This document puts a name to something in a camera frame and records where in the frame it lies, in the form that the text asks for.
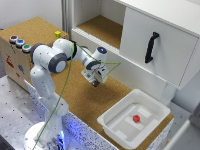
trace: black handle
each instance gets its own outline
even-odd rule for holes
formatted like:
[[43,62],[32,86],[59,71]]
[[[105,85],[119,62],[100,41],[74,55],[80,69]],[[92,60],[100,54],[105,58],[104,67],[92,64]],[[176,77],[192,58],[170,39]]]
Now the black handle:
[[154,45],[154,40],[158,37],[159,37],[159,34],[156,33],[156,32],[153,32],[153,36],[149,40],[147,53],[146,53],[146,56],[145,56],[145,63],[146,64],[153,60],[153,57],[151,57],[151,53],[152,53],[152,49],[153,49],[153,45]]

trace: green wire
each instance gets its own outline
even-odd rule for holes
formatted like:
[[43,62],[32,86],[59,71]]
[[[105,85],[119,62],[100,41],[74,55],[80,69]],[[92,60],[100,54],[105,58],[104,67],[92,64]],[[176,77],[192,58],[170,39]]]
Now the green wire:
[[[74,44],[73,44],[73,46],[72,46],[71,58],[73,57],[73,53],[74,53]],[[66,81],[65,81],[64,87],[63,87],[63,89],[62,89],[62,92],[61,92],[60,97],[59,97],[59,99],[58,99],[58,102],[57,102],[57,104],[56,104],[56,107],[54,108],[54,110],[53,110],[53,112],[51,113],[51,116],[49,117],[49,119],[47,120],[47,122],[45,123],[45,125],[44,125],[44,127],[43,127],[43,129],[42,129],[42,132],[40,133],[40,135],[39,135],[39,137],[38,137],[38,139],[37,139],[37,141],[36,141],[36,143],[35,143],[35,146],[37,145],[38,141],[40,140],[40,137],[41,137],[41,135],[42,135],[44,129],[46,128],[47,124],[49,123],[49,120],[51,119],[51,117],[53,116],[54,112],[56,111],[56,109],[57,109],[57,107],[58,107],[58,104],[59,104],[59,102],[60,102],[60,99],[61,99],[61,97],[62,97],[62,95],[63,95],[63,92],[64,92],[64,90],[65,90],[65,87],[66,87],[67,82],[68,82],[68,79],[69,79],[69,74],[70,74],[70,71],[71,71],[71,65],[72,65],[72,59],[70,60],[70,66],[69,66],[69,71],[68,71],[68,74],[67,74],[67,79],[66,79]]]
[[[117,65],[116,65],[114,68],[112,68],[106,75],[104,75],[104,77],[101,79],[101,82],[102,82],[102,80],[103,80],[108,74],[110,74],[115,68],[117,68],[117,67],[121,64],[121,62],[110,63],[110,62],[99,61],[99,60],[97,60],[96,58],[92,57],[92,56],[91,56],[88,52],[86,52],[81,46],[79,46],[79,48],[81,48],[87,55],[89,55],[91,58],[93,58],[94,60],[96,60],[96,61],[98,61],[98,62],[101,62],[101,63],[104,63],[104,64],[117,64]],[[64,92],[64,90],[65,90],[65,87],[66,87],[67,82],[68,82],[68,79],[69,79],[69,74],[70,74],[70,71],[71,71],[73,53],[74,53],[74,43],[73,43],[73,46],[72,46],[72,54],[71,54],[71,60],[70,60],[69,71],[68,71],[68,74],[67,74],[67,79],[66,79],[66,81],[65,81],[64,87],[63,87],[63,89],[62,89],[62,92],[61,92],[60,97],[59,97],[59,99],[58,99],[58,102],[57,102],[57,104],[56,104],[56,107],[54,108],[54,110],[53,110],[53,112],[51,113],[51,115],[50,115],[49,119],[47,120],[47,122],[45,123],[45,125],[44,125],[44,127],[43,127],[43,129],[42,129],[42,132],[40,133],[40,135],[39,135],[39,137],[38,137],[38,139],[37,139],[37,141],[36,141],[36,143],[35,143],[35,145],[34,145],[34,147],[33,147],[33,150],[35,149],[37,143],[39,142],[40,137],[41,137],[41,135],[42,135],[44,129],[46,128],[47,124],[49,123],[49,120],[51,119],[51,117],[53,116],[54,112],[56,111],[56,109],[57,109],[57,107],[58,107],[58,104],[59,104],[59,102],[60,102],[60,99],[61,99],[61,97],[62,97],[62,95],[63,95],[63,92]]]

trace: wooden box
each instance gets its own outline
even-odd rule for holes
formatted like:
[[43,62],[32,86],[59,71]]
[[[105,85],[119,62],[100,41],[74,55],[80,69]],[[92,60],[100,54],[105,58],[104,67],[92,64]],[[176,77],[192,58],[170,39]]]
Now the wooden box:
[[30,54],[23,53],[21,49],[9,43],[9,37],[17,35],[31,46],[43,43],[52,46],[57,39],[55,32],[60,31],[61,37],[69,39],[66,32],[53,26],[42,18],[36,17],[15,26],[0,31],[0,50],[6,74],[28,91],[24,79],[30,80],[31,64]]

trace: cabinet shelf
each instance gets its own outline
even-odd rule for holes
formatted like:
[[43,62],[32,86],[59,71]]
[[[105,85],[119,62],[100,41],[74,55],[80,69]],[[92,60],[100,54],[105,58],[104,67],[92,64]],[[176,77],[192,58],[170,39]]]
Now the cabinet shelf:
[[97,16],[77,26],[81,30],[120,49],[123,26],[103,16]]

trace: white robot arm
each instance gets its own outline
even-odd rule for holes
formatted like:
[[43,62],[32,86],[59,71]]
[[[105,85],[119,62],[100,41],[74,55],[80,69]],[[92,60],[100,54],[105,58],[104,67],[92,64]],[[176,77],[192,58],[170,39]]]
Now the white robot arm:
[[[30,55],[34,67],[31,70],[31,80],[37,91],[39,101],[47,109],[45,112],[45,122],[47,122],[54,111],[59,99],[55,93],[55,85],[50,72],[58,74],[65,69],[67,61],[70,61],[71,59],[72,61],[80,60],[85,66],[82,74],[90,83],[96,87],[100,82],[106,82],[108,70],[102,62],[106,61],[107,50],[103,47],[98,47],[92,54],[87,47],[83,47],[83,49],[84,51],[77,46],[75,42],[65,39],[56,40],[53,43],[52,48],[40,43],[32,47]],[[60,135],[60,132],[62,131],[61,117],[67,112],[68,104],[65,100],[61,99],[55,113],[40,137],[37,144],[39,148],[43,150],[51,149],[48,143],[55,141],[56,137]],[[38,139],[41,132],[42,129],[38,132],[34,140]]]

